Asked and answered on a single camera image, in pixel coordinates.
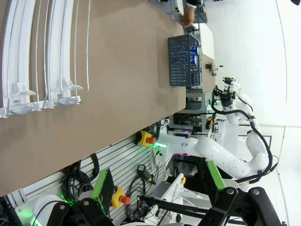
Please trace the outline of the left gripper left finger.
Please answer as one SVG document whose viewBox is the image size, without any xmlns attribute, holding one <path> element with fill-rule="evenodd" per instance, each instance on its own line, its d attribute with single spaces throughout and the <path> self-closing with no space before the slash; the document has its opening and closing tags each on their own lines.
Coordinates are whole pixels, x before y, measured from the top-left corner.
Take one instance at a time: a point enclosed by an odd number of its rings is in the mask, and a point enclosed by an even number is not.
<svg viewBox="0 0 301 226">
<path fill-rule="evenodd" d="M 109 168 L 100 171 L 92 194 L 75 204 L 55 204 L 48 226 L 112 226 L 108 217 L 115 185 Z"/>
</svg>

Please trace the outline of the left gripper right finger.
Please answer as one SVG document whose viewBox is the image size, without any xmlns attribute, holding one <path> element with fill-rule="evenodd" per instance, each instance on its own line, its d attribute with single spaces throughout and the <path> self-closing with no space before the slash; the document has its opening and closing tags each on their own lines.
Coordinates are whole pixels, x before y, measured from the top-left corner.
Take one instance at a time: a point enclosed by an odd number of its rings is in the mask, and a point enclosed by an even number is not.
<svg viewBox="0 0 301 226">
<path fill-rule="evenodd" d="M 213 161 L 203 159 L 200 164 L 202 183 L 211 208 L 200 221 L 201 226 L 224 226 L 231 217 L 239 217 L 247 226 L 282 226 L 277 212 L 262 187 L 247 192 L 226 186 Z"/>
</svg>

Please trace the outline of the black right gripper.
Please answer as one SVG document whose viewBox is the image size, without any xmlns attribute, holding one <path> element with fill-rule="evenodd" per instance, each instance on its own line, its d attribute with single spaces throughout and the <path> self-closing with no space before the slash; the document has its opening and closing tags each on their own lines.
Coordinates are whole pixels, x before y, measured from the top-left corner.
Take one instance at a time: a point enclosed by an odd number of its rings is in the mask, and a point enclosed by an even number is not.
<svg viewBox="0 0 301 226">
<path fill-rule="evenodd" d="M 232 89 L 229 89 L 230 96 L 227 95 L 227 89 L 224 89 L 220 96 L 221 96 L 221 104 L 224 111 L 232 111 L 234 110 L 233 99 L 236 97 L 236 92 Z"/>
</svg>

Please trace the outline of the person's left hand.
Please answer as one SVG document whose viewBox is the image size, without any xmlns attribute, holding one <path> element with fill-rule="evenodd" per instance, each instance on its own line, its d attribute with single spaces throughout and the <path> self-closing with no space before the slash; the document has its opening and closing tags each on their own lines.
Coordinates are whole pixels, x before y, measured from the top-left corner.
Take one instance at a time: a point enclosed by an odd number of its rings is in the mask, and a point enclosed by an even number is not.
<svg viewBox="0 0 301 226">
<path fill-rule="evenodd" d="M 187 6 L 184 9 L 184 14 L 181 18 L 181 25 L 183 28 L 191 27 L 195 21 L 195 12 L 196 9 L 194 7 Z"/>
</svg>

